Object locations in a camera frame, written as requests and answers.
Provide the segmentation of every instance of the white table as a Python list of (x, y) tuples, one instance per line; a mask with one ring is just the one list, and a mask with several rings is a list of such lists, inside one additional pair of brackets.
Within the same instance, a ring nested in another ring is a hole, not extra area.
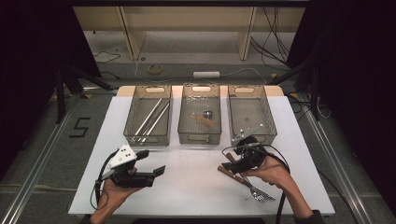
[[(272, 146), (288, 161), (291, 175), (311, 208), (320, 210), (325, 216), (334, 214), (287, 97), (268, 97), (268, 101), (277, 129)], [(131, 102), (132, 97), (112, 99), (69, 214), (93, 213), (90, 195), (94, 180), (108, 155), (127, 144), (123, 130)], [(221, 150), (231, 145), (226, 98), (221, 97), (222, 133), (218, 146), (179, 143), (177, 125), (180, 102), (180, 97), (176, 96), (172, 105), (170, 146), (150, 147), (149, 156), (136, 163), (139, 172), (152, 172), (166, 165), (165, 173), (155, 179), (152, 188), (142, 189), (128, 198), (115, 215), (134, 218), (274, 216), (282, 193), (280, 189), (251, 177), (250, 181), (254, 185), (276, 197), (274, 202), (258, 203), (247, 187), (217, 170), (222, 162), (227, 161)], [(292, 214), (287, 200), (282, 214)]]

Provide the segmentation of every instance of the black cable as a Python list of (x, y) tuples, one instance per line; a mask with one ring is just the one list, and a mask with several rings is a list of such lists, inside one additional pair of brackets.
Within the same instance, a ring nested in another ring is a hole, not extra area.
[(303, 106), (300, 105), (299, 102), (291, 102), (291, 101), (289, 101), (289, 103), (290, 103), (290, 105), (297, 104), (297, 105), (300, 106), (300, 108), (299, 108), (298, 110), (294, 110), (294, 109), (293, 109), (293, 106), (291, 107), (291, 108), (293, 109), (293, 113), (294, 113), (294, 114), (298, 114), (298, 113), (300, 113), (300, 112), (303, 110)]
[(268, 24), (269, 24), (269, 26), (270, 26), (270, 28), (271, 28), (270, 33), (269, 33), (269, 35), (267, 36), (267, 39), (268, 39), (268, 37), (271, 35), (271, 33), (274, 34), (274, 37), (276, 38), (276, 44), (277, 44), (277, 48), (278, 48), (278, 50), (279, 50), (279, 53), (280, 53), (282, 59), (283, 59), (284, 61), (286, 61), (286, 59), (285, 59), (285, 57), (283, 56), (283, 54), (285, 54), (286, 57), (288, 57), (289, 50), (288, 50), (288, 49), (286, 48), (286, 46), (283, 44), (282, 40), (280, 39), (280, 36), (278, 35), (278, 30), (277, 30), (277, 26), (278, 26), (278, 24), (279, 24), (279, 19), (278, 19), (279, 8), (278, 8), (278, 7), (274, 7), (274, 21), (273, 21), (273, 24), (272, 24), (272, 25), (271, 25), (270, 19), (269, 19), (269, 17), (268, 17), (268, 14), (267, 14), (267, 12), (266, 12), (266, 10), (265, 10), (265, 7), (263, 7), (262, 9), (263, 9), (264, 14), (265, 14), (265, 17), (266, 17), (266, 19), (267, 19), (267, 21), (268, 21)]
[(261, 54), (261, 56), (262, 56), (262, 62), (264, 63), (265, 66), (267, 66), (267, 67), (269, 67), (269, 68), (273, 68), (273, 69), (279, 70), (279, 71), (289, 72), (289, 69), (282, 69), (282, 68), (273, 67), (273, 66), (269, 65), (268, 63), (266, 63), (265, 60), (264, 60), (264, 58), (263, 58), (263, 56), (268, 57), (268, 58), (273, 58), (273, 57), (270, 56), (270, 55), (266, 55), (266, 54), (263, 52), (263, 50), (257, 49), (257, 47), (254, 46), (253, 43), (250, 42), (250, 44), (252, 45), (252, 47), (253, 47), (255, 50), (257, 50), (257, 51)]
[(303, 106), (309, 107), (311, 106), (310, 102), (306, 102), (306, 101), (300, 101), (299, 99), (297, 99), (296, 97), (290, 95), (290, 94), (286, 94), (286, 96), (293, 100), (294, 102), (290, 102), (290, 104), (298, 104), (300, 106), (300, 108), (297, 111), (294, 111), (294, 114), (300, 113), (303, 110)]
[(339, 188), (337, 188), (334, 183), (330, 180), (329, 177), (327, 177), (325, 174), (323, 174), (318, 168), (317, 171), (320, 175), (322, 175), (331, 185), (332, 187), (335, 189), (335, 191), (337, 191), (337, 193), (340, 195), (341, 199), (344, 201), (344, 203), (346, 204), (346, 207), (348, 208), (350, 214), (353, 216), (353, 219), (355, 220), (356, 224), (359, 224), (358, 219), (356, 218), (355, 214), (352, 211), (352, 207), (350, 206), (350, 204), (347, 202), (347, 198), (344, 196), (344, 194), (341, 192), (341, 190)]
[(115, 77), (116, 79), (121, 79), (121, 77), (116, 76), (116, 75), (112, 74), (111, 72), (100, 72), (100, 73), (110, 74), (111, 76)]
[(102, 185), (102, 182), (103, 182), (103, 179), (102, 179), (103, 171), (105, 170), (106, 165), (108, 164), (108, 162), (111, 160), (111, 158), (113, 158), (117, 154), (118, 151), (119, 150), (117, 149), (115, 152), (111, 153), (107, 157), (105, 163), (103, 163), (103, 165), (102, 165), (102, 169), (100, 170), (99, 176), (98, 176), (97, 180), (95, 181), (95, 184), (93, 185), (93, 189), (95, 190), (96, 203), (97, 204), (99, 204), (99, 199), (100, 199), (100, 186)]
[(93, 195), (93, 192), (94, 192), (94, 191), (95, 191), (95, 187), (93, 187), (92, 192), (91, 192), (91, 197), (90, 197), (90, 204), (91, 204), (91, 207), (92, 207), (93, 209), (95, 209), (95, 210), (101, 210), (101, 209), (103, 209), (103, 208), (107, 205), (108, 197), (107, 197), (106, 203), (105, 203), (102, 207), (100, 207), (100, 208), (95, 207), (95, 205), (93, 205), (93, 203), (92, 203), (92, 195)]
[(276, 57), (273, 53), (271, 53), (268, 49), (263, 48), (253, 37), (251, 37), (250, 39), (253, 40), (253, 43), (256, 44), (257, 47), (258, 47), (260, 50), (265, 51), (265, 53), (267, 53), (267, 54), (270, 55), (270, 56), (268, 56), (268, 55), (265, 55), (265, 54), (262, 53), (263, 56), (266, 56), (266, 57), (271, 58), (271, 59), (275, 59), (275, 60), (279, 61), (280, 63), (283, 63), (283, 64), (286, 65), (286, 62), (284, 62), (284, 61), (280, 60), (279, 58), (277, 58), (277, 57)]
[(302, 119), (303, 116), (304, 116), (306, 113), (308, 113), (308, 111), (310, 111), (310, 110), (311, 110), (311, 109), (307, 109), (307, 110), (297, 119), (297, 122), (299, 122), (300, 119)]
[[(282, 153), (279, 152), (279, 150), (277, 150), (275, 147), (270, 146), (270, 145), (259, 144), (259, 146), (271, 147), (272, 149), (274, 149), (282, 157), (283, 160), (281, 160), (279, 157), (277, 157), (277, 156), (275, 156), (275, 155), (273, 155), (271, 153), (268, 153), (268, 152), (265, 152), (265, 151), (261, 151), (258, 148), (255, 148), (255, 147), (249, 147), (249, 148), (251, 148), (253, 150), (257, 150), (257, 151), (265, 154), (266, 156), (269, 156), (269, 157), (274, 158), (275, 160), (279, 161), (285, 167), (285, 169), (288, 171), (288, 173), (290, 174), (289, 164), (286, 161), (285, 157), (283, 157)], [(285, 192), (282, 192), (282, 196), (280, 197), (279, 206), (278, 206), (277, 212), (276, 212), (276, 224), (280, 223), (280, 218), (282, 216), (282, 210), (283, 210), (283, 205), (285, 203), (285, 199), (286, 199)]]
[(121, 56), (120, 54), (116, 54), (116, 53), (109, 53), (109, 52), (106, 52), (106, 51), (100, 51), (99, 53), (94, 54), (93, 57), (96, 57), (96, 56), (98, 56), (98, 55), (101, 54), (101, 53), (116, 55), (117, 57), (115, 57), (115, 58), (113, 58), (113, 59), (110, 59), (110, 60), (108, 60), (108, 61), (106, 61), (106, 62), (97, 62), (97, 63), (108, 63), (108, 62), (111, 62), (111, 61), (114, 61), (114, 60), (118, 59), (118, 58)]

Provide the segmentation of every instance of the metal rod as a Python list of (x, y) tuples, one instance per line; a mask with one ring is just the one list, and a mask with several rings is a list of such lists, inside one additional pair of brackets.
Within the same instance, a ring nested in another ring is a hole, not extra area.
[[(305, 96), (300, 95), (300, 97), (302, 98), (303, 101), (307, 101)], [(359, 195), (351, 179), (349, 178), (346, 169), (339, 160), (320, 122), (315, 120), (315, 117), (310, 112), (307, 113), (307, 117), (309, 123), (311, 124), (312, 130), (317, 136), (317, 139), (320, 142), (323, 152), (326, 155), (326, 158), (329, 161), (330, 166), (332, 167), (332, 171), (334, 172), (335, 177), (337, 178), (340, 184), (341, 190), (345, 193), (345, 197), (348, 200), (357, 220), (361, 224), (373, 223), (369, 213), (367, 212), (368, 209), (366, 205), (364, 204), (363, 200), (361, 199), (361, 196)]]
[(73, 108), (75, 104), (78, 102), (78, 96), (73, 95), (71, 101), (69, 102), (64, 117), (62, 118), (59, 124), (55, 125), (49, 140), (47, 141), (46, 145), (43, 147), (40, 155), (38, 156), (35, 165), (32, 167), (30, 174), (26, 177), (24, 183), (21, 186), (20, 191), (18, 192), (17, 196), (15, 197), (14, 201), (10, 205), (7, 210), (6, 215), (3, 217), (2, 224), (14, 224), (17, 223), (20, 215), (29, 200), (35, 184), (37, 183), (38, 179), (40, 178), (41, 174), (46, 167), (48, 160), (50, 159), (50, 155), (52, 151), (55, 149), (59, 138), (61, 137), (64, 127), (66, 126), (67, 122), (69, 121)]
[[(146, 119), (143, 121), (142, 125), (140, 125), (140, 128), (136, 131), (136, 133), (134, 135), (139, 135), (140, 131), (142, 131), (143, 127), (146, 126), (148, 120), (151, 118), (151, 116), (154, 114), (154, 111), (157, 109), (157, 107), (160, 105), (161, 101), (163, 100), (163, 98), (160, 98), (160, 100), (158, 101), (158, 103), (154, 106), (154, 108), (152, 108), (151, 112), (149, 112), (148, 116), (146, 117)], [(132, 138), (132, 142), (134, 143), (136, 141), (136, 137)]]
[[(158, 116), (158, 118), (154, 121), (154, 123), (151, 125), (151, 127), (143, 133), (143, 135), (149, 135), (149, 134), (151, 134), (152, 130), (155, 128), (155, 126), (157, 125), (157, 123), (158, 123), (158, 122), (160, 121), (160, 119), (163, 117), (163, 114), (165, 113), (165, 111), (166, 111), (166, 109), (168, 108), (169, 105), (170, 105), (170, 102), (168, 102), (168, 104), (166, 104), (166, 105), (163, 107), (163, 110), (161, 111), (161, 113), (160, 113), (160, 115)], [(147, 138), (144, 138), (144, 139), (142, 140), (141, 143), (146, 142), (146, 139), (147, 139)]]

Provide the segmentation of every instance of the clear plastic bin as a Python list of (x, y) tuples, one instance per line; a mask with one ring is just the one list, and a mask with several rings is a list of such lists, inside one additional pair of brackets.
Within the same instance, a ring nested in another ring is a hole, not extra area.
[(181, 144), (219, 144), (221, 135), (219, 85), (183, 85), (177, 131)]
[(172, 86), (136, 86), (124, 136), (131, 147), (169, 146)]
[(263, 85), (229, 86), (227, 103), (231, 139), (235, 139), (241, 130), (257, 129), (252, 135), (262, 144), (272, 144), (277, 132)]

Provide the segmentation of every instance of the wire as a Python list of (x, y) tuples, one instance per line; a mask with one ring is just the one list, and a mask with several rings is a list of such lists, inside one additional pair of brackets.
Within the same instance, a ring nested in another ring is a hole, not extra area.
[(113, 59), (110, 59), (110, 60), (108, 60), (106, 62), (97, 62), (97, 63), (108, 63), (108, 62), (111, 62), (111, 61), (114, 61), (114, 60), (118, 59), (121, 56), (120, 54), (109, 53), (109, 52), (106, 52), (106, 51), (100, 51), (99, 53), (94, 54), (93, 57), (96, 57), (96, 56), (98, 56), (101, 53), (106, 53), (106, 54), (110, 54), (110, 55), (116, 55), (116, 57), (113, 58)]
[(296, 97), (292, 96), (290, 93), (286, 94), (286, 96), (291, 99), (293, 102), (290, 102), (290, 104), (298, 104), (300, 108), (297, 111), (293, 110), (294, 114), (300, 113), (303, 110), (303, 106), (310, 106), (310, 102), (303, 102), (297, 99)]
[[(152, 82), (152, 83), (164, 83), (164, 82), (168, 82), (168, 81), (203, 80), (203, 81), (207, 81), (207, 82), (209, 82), (209, 83), (230, 85), (229, 83), (219, 83), (219, 82), (214, 82), (214, 81), (211, 81), (211, 80), (208, 80), (208, 79), (205, 79), (205, 78), (196, 78), (196, 77), (194, 77), (194, 78), (170, 78), (170, 79), (166, 79), (166, 80), (150, 80), (150, 79), (145, 79), (145, 78), (142, 78), (142, 77), (138, 77), (138, 76), (137, 76), (137, 67), (138, 67), (137, 60), (134, 60), (134, 62), (135, 62), (135, 65), (136, 65), (135, 70), (134, 70), (134, 77), (136, 77), (137, 79), (142, 80), (142, 81), (147, 81), (147, 82)], [(234, 74), (237, 74), (237, 73), (246, 71), (246, 70), (252, 70), (252, 71), (254, 71), (254, 72), (255, 72), (257, 75), (259, 75), (259, 77), (264, 81), (264, 85), (267, 84), (267, 81), (265, 80), (265, 78), (264, 78), (257, 70), (255, 70), (254, 68), (243, 68), (243, 69), (240, 69), (240, 70), (238, 70), (238, 71), (235, 71), (235, 72), (232, 72), (232, 73), (229, 73), (229, 74), (225, 74), (225, 75), (220, 75), (220, 76), (221, 76), (221, 77), (227, 77), (227, 76), (231, 76), (231, 75), (234, 75)]]
[(98, 208), (98, 207), (95, 207), (95, 205), (93, 205), (93, 202), (92, 202), (92, 196), (93, 196), (93, 192), (94, 192), (94, 191), (96, 191), (96, 188), (95, 188), (95, 187), (92, 188), (92, 192), (91, 192), (91, 198), (90, 198), (91, 207), (92, 207), (93, 209), (95, 209), (95, 210), (101, 210), (101, 209), (105, 208), (106, 205), (107, 205), (107, 203), (108, 203), (108, 195), (107, 195), (107, 197), (106, 197), (106, 203), (105, 203), (102, 207)]
[[(289, 168), (288, 162), (287, 162), (286, 159), (283, 157), (282, 153), (280, 153), (275, 147), (272, 147), (272, 146), (270, 146), (270, 145), (263, 145), (263, 144), (258, 144), (258, 146), (271, 147), (271, 148), (273, 148), (277, 153), (279, 153), (279, 155), (282, 157), (283, 160), (281, 160), (279, 157), (277, 157), (277, 156), (275, 156), (275, 155), (272, 155), (272, 154), (270, 154), (270, 153), (268, 153), (268, 152), (266, 152), (266, 151), (260, 150), (260, 149), (257, 148), (257, 147), (250, 147), (249, 145), (240, 146), (240, 147), (243, 148), (242, 153), (241, 153), (241, 158), (242, 158), (242, 156), (244, 155), (244, 151), (245, 151), (246, 148), (248, 147), (248, 148), (250, 148), (250, 149), (259, 151), (260, 153), (263, 153), (264, 155), (270, 156), (271, 158), (274, 158), (275, 160), (279, 161), (279, 162), (286, 168), (286, 170), (290, 173), (290, 168)], [(221, 153), (222, 153), (226, 158), (227, 158), (227, 156), (224, 154), (224, 151), (225, 151), (226, 149), (228, 149), (228, 148), (232, 148), (232, 147), (226, 147), (226, 148), (224, 148), (224, 149), (221, 151)], [(279, 201), (279, 207), (278, 207), (277, 212), (276, 212), (276, 224), (279, 224), (279, 223), (280, 223), (280, 218), (281, 218), (281, 215), (282, 215), (282, 210), (283, 210), (283, 205), (284, 205), (284, 203), (285, 203), (285, 200), (286, 200), (285, 192), (282, 192), (282, 195), (281, 195), (280, 201)]]
[[(279, 61), (280, 63), (286, 65), (286, 63), (285, 63), (284, 61), (282, 61), (281, 59), (279, 59), (278, 57), (276, 57), (275, 54), (271, 53), (268, 49), (265, 49), (264, 46), (261, 46), (261, 45), (253, 38), (253, 36), (252, 36), (250, 39), (253, 40), (253, 42), (251, 42), (251, 44), (253, 45), (253, 48), (254, 48), (255, 50), (257, 50), (258, 52), (260, 52), (260, 53), (262, 54), (262, 56), (265, 56), (265, 57), (271, 58), (271, 59), (275, 59), (275, 60)], [(265, 61), (263, 60), (263, 57), (262, 57), (262, 62), (263, 62), (265, 65), (269, 66), (267, 63), (265, 63)]]
[(308, 113), (308, 111), (310, 111), (310, 110), (311, 110), (311, 109), (307, 109), (307, 110), (297, 119), (297, 122), (299, 122), (300, 119), (302, 119), (303, 116), (304, 116), (306, 113)]
[(280, 36), (278, 35), (278, 30), (277, 30), (277, 26), (279, 25), (279, 19), (278, 19), (278, 13), (279, 13), (279, 8), (278, 7), (274, 7), (274, 21), (273, 24), (271, 25), (270, 19), (268, 17), (268, 14), (265, 10), (265, 7), (262, 8), (265, 14), (265, 17), (268, 21), (268, 24), (271, 28), (270, 34), (274, 34), (274, 37), (276, 38), (276, 44), (277, 44), (277, 48), (279, 50), (279, 53), (282, 57), (282, 59), (284, 61), (286, 61), (285, 57), (283, 56), (285, 54), (286, 57), (288, 57), (289, 54), (289, 50), (285, 47), (285, 45), (283, 44), (282, 40), (280, 39)]
[(240, 69), (240, 70), (238, 70), (238, 71), (236, 71), (236, 72), (232, 72), (232, 73), (225, 74), (225, 75), (220, 75), (220, 76), (221, 76), (221, 77), (228, 77), (228, 76), (235, 75), (235, 74), (238, 74), (238, 73), (243, 72), (243, 71), (246, 71), (246, 70), (252, 70), (252, 71), (254, 71), (254, 72), (255, 72), (257, 75), (259, 75), (259, 77), (264, 81), (264, 85), (267, 84), (267, 81), (265, 80), (265, 78), (262, 77), (262, 75), (261, 75), (257, 70), (255, 70), (254, 68), (243, 68), (243, 69)]
[(111, 153), (107, 157), (105, 163), (103, 163), (102, 168), (101, 168), (101, 170), (99, 172), (99, 176), (98, 176), (97, 180), (95, 181), (95, 184), (93, 185), (93, 190), (92, 190), (92, 194), (91, 194), (91, 198), (90, 198), (91, 202), (92, 202), (93, 191), (95, 190), (96, 203), (99, 204), (100, 191), (101, 191), (100, 190), (100, 186), (102, 185), (102, 182), (103, 182), (103, 179), (102, 179), (103, 171), (105, 170), (107, 163), (111, 160), (111, 158), (113, 158), (117, 154), (118, 151), (119, 150), (117, 149), (115, 152)]
[(332, 187), (335, 189), (335, 191), (337, 191), (337, 193), (340, 195), (341, 199), (344, 201), (344, 203), (346, 204), (346, 207), (348, 208), (350, 214), (353, 216), (353, 219), (355, 220), (356, 224), (359, 224), (358, 219), (356, 218), (355, 214), (352, 211), (352, 207), (350, 206), (350, 204), (347, 202), (347, 198), (344, 196), (344, 194), (341, 192), (341, 190), (339, 188), (337, 188), (334, 183), (330, 180), (329, 177), (327, 177), (325, 174), (323, 174), (318, 168), (317, 171), (320, 175), (322, 175), (331, 185)]
[(111, 72), (100, 72), (100, 73), (110, 74), (111, 76), (115, 77), (116, 79), (121, 79), (121, 77), (116, 76), (116, 75), (112, 74)]
[(227, 149), (229, 149), (229, 148), (238, 148), (238, 147), (226, 147), (226, 148), (224, 148), (224, 149), (221, 151), (221, 153), (223, 154), (223, 156), (224, 156), (225, 158), (227, 158), (227, 156), (224, 154), (224, 151), (227, 150)]
[(318, 103), (317, 103), (318, 112), (324, 119), (328, 119), (330, 117), (330, 114), (332, 113), (332, 111), (329, 110), (329, 113), (327, 115), (323, 115), (323, 113), (320, 111), (320, 108), (319, 108), (319, 101), (320, 101), (320, 98), (318, 98)]

